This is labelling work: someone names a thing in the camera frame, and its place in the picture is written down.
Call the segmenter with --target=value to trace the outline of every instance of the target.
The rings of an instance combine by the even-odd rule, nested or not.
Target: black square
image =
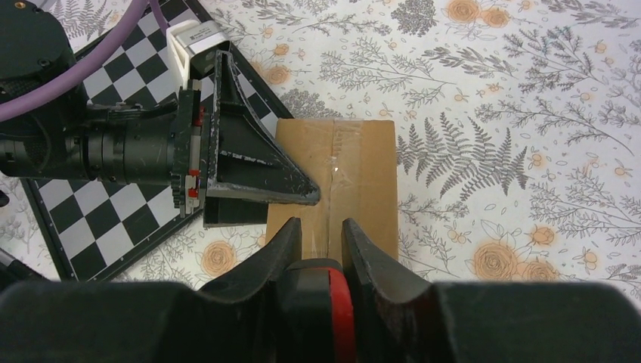
[[[153,98],[151,92],[149,92],[149,88],[147,87],[143,87],[138,90],[138,92],[134,93],[129,98],[129,101],[134,101],[136,104],[141,104],[144,108],[151,108],[158,104],[158,102],[156,102],[156,100]]]
[[[87,248],[71,258],[71,266],[80,281],[91,280],[98,272],[107,267],[97,244],[90,244]]]
[[[160,194],[162,191],[167,189],[165,185],[138,185],[144,199],[148,202],[152,200],[156,195]]]
[[[116,102],[121,101],[123,101],[123,99],[118,94],[118,91],[116,90],[116,87],[114,85],[110,85],[101,93],[91,98],[91,102],[93,104],[113,105]]]
[[[58,204],[49,211],[49,214],[51,214],[51,220],[54,222],[58,234],[66,231],[82,218],[82,211],[74,196],[68,197],[64,202]]]
[[[154,233],[156,229],[160,228],[147,204],[127,217],[122,221],[122,224],[125,226],[125,230],[134,245],[137,245]]]
[[[136,26],[132,30],[132,33],[129,34],[127,40],[125,40],[125,42],[122,44],[122,48],[125,50],[130,49],[134,45],[137,45],[142,39],[144,39],[144,33],[139,26]]]
[[[156,51],[162,51],[164,48],[167,48],[167,38],[160,29],[148,35],[147,39]]]
[[[80,180],[69,180],[69,186],[71,187],[71,190],[76,193],[77,191],[80,190],[80,188],[84,187],[87,185],[89,182],[88,181],[80,181]]]
[[[267,116],[269,113],[271,113],[271,110],[265,102],[260,98],[258,93],[255,93],[247,98],[249,101],[249,105],[254,109],[256,114],[259,116],[259,119]]]
[[[163,4],[163,6],[160,9],[163,11],[163,15],[165,15],[165,19],[167,19],[167,21],[172,21],[178,15],[189,10],[189,7],[187,6],[187,4],[184,3],[184,1],[180,0],[180,1],[174,1],[174,2],[166,2],[165,4]]]
[[[136,70],[141,75],[142,80],[148,84],[166,72],[167,66],[163,59],[158,54],[155,54],[138,66]]]
[[[107,195],[110,197],[115,193],[117,193],[120,189],[123,189],[125,187],[125,185],[120,185],[117,183],[107,183],[107,182],[102,183],[102,185],[104,186],[104,190],[107,191]]]
[[[107,72],[111,82],[121,79],[122,76],[131,72],[134,68],[134,64],[129,60],[126,53],[122,53],[104,65],[104,70]]]
[[[35,179],[33,180],[36,185],[38,186],[38,189],[44,187],[47,183],[51,181],[51,179]]]
[[[111,205],[111,200],[105,201],[98,208],[89,212],[85,219],[87,219],[89,228],[96,239],[102,237],[103,234],[120,223],[120,218]]]

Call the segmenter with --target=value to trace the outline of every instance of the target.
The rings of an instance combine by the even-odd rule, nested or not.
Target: black plastic bracket
[[[190,186],[184,180],[194,175],[197,175],[196,190],[191,195],[202,202],[205,227],[221,225],[219,198],[316,204],[320,199],[318,186],[287,156],[242,93],[232,53],[217,50],[214,61],[214,73],[210,76],[214,81],[214,99],[212,105],[205,105],[204,118],[198,122],[198,145],[192,138],[196,135],[192,120],[181,117],[178,121],[177,130],[181,131],[176,132],[176,150],[181,150],[185,157],[196,150],[200,159],[198,173],[184,167],[187,160],[176,160],[172,176],[176,206],[184,213],[185,201],[189,202],[185,196],[190,194]],[[190,81],[191,87],[197,88],[194,81]]]

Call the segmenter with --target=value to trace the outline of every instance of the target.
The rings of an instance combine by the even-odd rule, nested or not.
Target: white square
[[[126,100],[127,98],[130,98],[134,93],[140,91],[145,86],[145,84],[138,71],[131,70],[122,78],[115,81],[113,83],[113,86],[116,87],[118,95],[123,100]]]
[[[122,223],[119,223],[102,237],[98,238],[96,240],[96,244],[98,245],[98,249],[100,250],[102,258],[107,266],[117,261],[120,257],[123,257],[125,253],[134,248],[132,239],[129,238],[129,234],[127,234]]]
[[[214,94],[214,82],[210,77],[201,80],[200,100],[204,100]]]
[[[52,180],[40,188],[39,192],[47,210],[52,210],[73,195],[71,186],[66,180]]]
[[[149,36],[151,33],[160,29],[160,27],[158,26],[158,22],[156,21],[156,18],[153,16],[153,13],[149,13],[143,16],[138,21],[138,27],[141,28],[142,33],[145,36]]]
[[[139,210],[146,202],[136,184],[129,184],[111,196],[111,204],[121,221]]]
[[[85,79],[84,83],[85,89],[87,90],[87,96],[89,96],[89,98],[93,98],[100,92],[104,91],[113,82],[111,81],[111,78],[109,78],[107,71],[104,70],[104,68],[100,68],[95,71],[94,74]]]
[[[69,259],[81,253],[95,241],[94,234],[91,232],[89,224],[84,218],[60,233],[60,243]]]
[[[174,208],[171,188],[167,188],[158,193],[152,200],[147,202],[147,205],[149,209],[151,209],[153,217],[156,218],[156,222],[158,222],[158,225],[161,227],[180,214],[180,210]]]
[[[242,90],[245,97],[249,98],[249,96],[256,93],[256,89],[244,74],[241,73],[238,75],[238,83],[240,83],[240,89]]]
[[[176,91],[172,73],[169,72],[169,70],[158,76],[155,80],[149,82],[147,88],[157,103],[161,102]]]
[[[278,124],[278,117],[276,117],[276,113],[270,112],[261,118],[260,121],[267,131],[269,131],[272,136],[276,137],[276,125]]]
[[[149,39],[145,38],[139,41],[136,45],[127,50],[127,58],[132,62],[134,67],[143,64],[147,59],[156,55],[157,51],[151,45]]]
[[[104,190],[102,183],[98,181],[87,183],[76,191],[76,202],[78,202],[78,206],[85,216],[108,199],[107,191]]]

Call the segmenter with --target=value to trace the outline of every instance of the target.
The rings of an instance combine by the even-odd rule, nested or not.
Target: red component
[[[332,298],[332,325],[334,328],[334,352],[337,363],[356,362],[356,336],[354,332],[354,308],[345,276],[334,268],[330,273]]]
[[[194,119],[194,122],[192,124],[194,126],[202,126],[204,117],[205,117],[205,107],[200,106],[200,112],[198,113],[198,117]]]

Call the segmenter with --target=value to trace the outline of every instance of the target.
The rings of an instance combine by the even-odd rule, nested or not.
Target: gray leaf print
[[[257,34],[251,33],[245,23],[236,20],[231,11],[223,11],[218,8],[210,11],[209,15],[213,20],[223,29],[230,39],[234,42],[242,41],[246,36],[256,36]]]
[[[530,57],[533,66],[526,71],[525,80],[519,83],[524,94],[545,92],[560,88],[568,91],[585,79],[597,79],[592,71],[594,65],[583,51],[583,39],[569,28],[555,27],[544,35],[537,30],[519,30],[521,36],[503,36],[503,47],[510,57]]]
[[[392,28],[378,20],[356,20],[356,14],[347,14],[339,16],[337,13],[323,15],[316,23],[302,26],[292,33],[296,33],[303,29],[317,30],[325,36],[331,36],[330,29],[338,29],[343,35],[349,34],[352,30],[358,33],[375,32],[381,36],[387,36],[392,32]]]
[[[418,252],[416,250],[416,247],[414,246],[414,243],[419,242],[423,246],[426,245],[425,240],[421,238],[421,235],[418,233],[413,234],[413,239],[410,240],[410,236],[403,232],[399,232],[398,234],[398,256],[400,257],[401,263],[403,265],[420,265],[420,266],[415,266],[413,269],[414,273],[419,275],[421,278],[428,278],[429,273],[431,272],[441,272],[448,274],[450,276],[453,276],[455,278],[458,278],[457,275],[443,269],[443,268],[438,268],[436,266],[424,263],[422,261],[419,261],[416,258],[416,253]]]
[[[537,110],[524,110],[516,102],[499,101],[500,110],[495,110],[491,105],[484,104],[475,110],[476,116],[484,123],[493,119],[502,119],[503,116],[511,118],[510,123],[513,127],[524,127],[530,121],[541,118],[542,123],[537,125],[537,132],[545,135],[552,128],[571,128],[574,132],[569,134],[565,143],[567,145],[577,144],[581,141],[598,141],[606,139],[613,140],[630,154],[634,155],[632,150],[619,139],[606,132],[604,129],[597,127],[596,117],[586,111],[585,107],[580,104],[566,102],[562,111],[555,110],[552,102],[536,97]],[[637,116],[627,116],[625,108],[616,107],[610,101],[606,102],[603,111],[599,112],[602,124],[611,124],[621,127],[623,124],[630,123],[639,125]]]
[[[641,39],[630,43],[630,48],[636,53],[641,53]]]
[[[92,0],[85,0],[80,8],[80,2],[65,2],[56,0],[51,14],[62,24],[65,33],[71,39],[86,36],[87,40],[94,34],[102,36],[107,29],[107,21],[112,11],[106,11],[107,0],[98,9],[94,9]]]
[[[194,287],[194,277],[191,272],[175,266],[184,258],[185,253],[193,252],[197,243],[196,235],[188,231],[188,228],[189,226],[183,227],[177,234],[144,257],[141,266],[143,280],[178,281]]]
[[[641,109],[641,83],[638,80],[641,76],[641,55],[630,57],[627,69],[614,68],[612,75],[612,80],[619,84],[612,85],[608,97],[624,98]]]
[[[453,83],[432,77],[432,65],[422,57],[409,58],[394,54],[392,57],[371,38],[360,37],[354,43],[354,50],[346,60],[336,51],[321,55],[320,80],[339,85],[347,91],[366,89],[376,85],[382,93],[401,92],[406,106],[417,108],[431,104],[443,97],[441,89]],[[425,84],[434,82],[435,87],[408,88],[413,81]]]
[[[623,196],[617,202],[604,183],[592,171],[574,169],[568,174],[572,183],[565,193],[547,183],[532,184],[531,218],[557,226],[566,237],[608,235],[615,246],[641,241],[638,201]]]
[[[10,205],[14,206],[14,211],[17,213],[0,224],[0,237],[22,242],[29,252],[31,241],[39,233],[40,227],[36,216],[29,207],[29,201],[20,185],[20,179],[0,175],[0,188],[10,197]],[[17,218],[20,214],[26,215],[26,221]]]
[[[451,219],[467,216],[469,214],[469,208],[460,200],[452,204],[447,204],[445,207],[439,206],[438,200],[435,198],[420,203],[416,195],[410,194],[407,198],[398,202],[398,212],[407,223],[420,225],[419,218],[423,216],[437,221],[449,222]]]
[[[243,7],[248,9],[258,8],[257,15],[260,20],[276,20],[280,25],[299,25],[305,18],[295,15],[295,8],[291,4],[281,1],[268,0],[243,0]]]
[[[641,19],[622,15],[621,9],[613,4],[583,3],[579,0],[542,0],[541,2],[555,13],[571,12],[572,17],[579,24],[600,23],[606,28],[629,29],[638,26]]]
[[[505,195],[509,186],[517,181],[525,190],[528,177],[525,175],[524,148],[512,156],[512,139],[509,129],[499,147],[491,143],[492,137],[474,120],[469,119],[474,128],[473,141],[465,138],[463,132],[441,113],[442,136],[425,120],[425,138],[418,136],[414,124],[410,126],[407,140],[398,136],[397,164],[403,165],[405,172],[416,164],[416,179],[425,173],[428,188],[438,177],[449,175],[441,188],[441,197],[451,188],[463,184],[460,193],[462,201],[482,188],[499,185]]]
[[[294,4],[299,8],[304,8],[313,15],[319,15],[323,11],[336,5],[337,0],[294,0]]]
[[[318,93],[309,93],[299,89],[289,90],[280,97],[283,104],[296,118],[327,118],[342,117],[340,112],[325,107],[325,102],[319,101]]]
[[[473,48],[467,47],[459,49],[452,53],[445,47],[437,47],[433,50],[427,50],[423,57],[429,57],[430,60],[438,60],[440,64],[450,68],[463,68],[466,74],[478,76],[482,79],[494,78],[495,73],[502,73],[506,76],[514,77],[517,69],[507,60],[501,60],[494,54],[484,56]]]
[[[436,25],[435,13],[432,0],[406,0],[392,12],[392,19],[403,34],[424,36]]]

